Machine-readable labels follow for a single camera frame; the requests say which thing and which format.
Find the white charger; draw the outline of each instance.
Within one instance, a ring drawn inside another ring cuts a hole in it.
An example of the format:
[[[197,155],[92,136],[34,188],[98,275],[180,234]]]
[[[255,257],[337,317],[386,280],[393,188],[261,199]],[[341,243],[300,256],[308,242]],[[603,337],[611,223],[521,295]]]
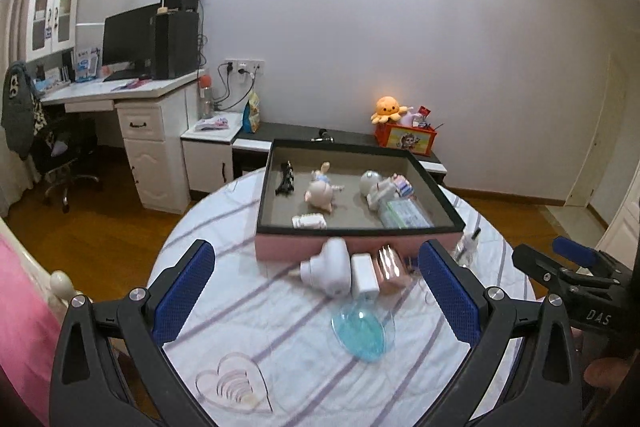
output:
[[[380,293],[373,261],[368,253],[351,256],[351,295],[354,299],[374,301]]]

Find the curtain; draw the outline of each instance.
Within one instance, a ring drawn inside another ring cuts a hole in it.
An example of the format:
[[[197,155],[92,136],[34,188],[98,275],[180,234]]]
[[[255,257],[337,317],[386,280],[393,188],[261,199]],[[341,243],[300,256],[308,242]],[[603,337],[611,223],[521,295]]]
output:
[[[23,58],[20,57],[19,50],[20,42],[24,42],[22,10],[27,2],[28,0],[0,0],[0,116],[4,72],[11,62]],[[31,158],[23,162],[16,153],[8,149],[4,129],[0,126],[0,216],[5,217],[9,206],[20,200],[22,193],[27,188],[32,188],[37,179],[39,176]]]

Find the chair base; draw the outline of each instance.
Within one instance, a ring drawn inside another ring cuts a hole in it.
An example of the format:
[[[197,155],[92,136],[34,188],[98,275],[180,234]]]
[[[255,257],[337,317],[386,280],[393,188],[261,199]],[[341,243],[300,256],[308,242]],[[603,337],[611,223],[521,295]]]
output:
[[[77,180],[91,180],[98,185],[98,190],[102,188],[102,182],[98,176],[94,176],[93,174],[71,174],[70,169],[63,169],[63,172],[65,174],[62,178],[49,183],[49,186],[44,193],[44,203],[49,204],[51,202],[51,193],[54,189],[64,187],[62,192],[62,212],[65,214],[69,211],[69,187]]]

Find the octopus plush toy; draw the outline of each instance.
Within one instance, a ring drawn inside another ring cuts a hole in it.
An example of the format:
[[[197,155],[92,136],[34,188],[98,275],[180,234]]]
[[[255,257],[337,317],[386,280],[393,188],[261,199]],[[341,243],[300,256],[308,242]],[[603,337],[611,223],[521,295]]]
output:
[[[371,115],[371,123],[386,123],[388,120],[397,122],[408,108],[399,105],[392,96],[383,96],[376,102],[376,112]]]

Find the white tablecloth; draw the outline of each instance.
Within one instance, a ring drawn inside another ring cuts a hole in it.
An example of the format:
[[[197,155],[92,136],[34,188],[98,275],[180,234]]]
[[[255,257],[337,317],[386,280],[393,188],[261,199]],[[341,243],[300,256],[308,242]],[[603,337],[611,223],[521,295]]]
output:
[[[396,326],[395,346],[379,362],[361,362],[343,350],[330,325],[339,304],[290,279],[291,265],[255,260],[263,177],[261,169],[210,194],[162,248],[149,284],[195,239],[209,241],[216,252],[200,299],[177,340],[164,346],[168,358],[222,427],[413,426],[452,377],[468,344],[456,340],[422,280],[377,301]],[[513,267],[511,247],[500,233],[443,191],[465,221],[465,232],[482,228],[472,264],[478,279],[512,298],[533,300],[529,279]],[[517,342],[511,341],[476,415],[494,406]]]

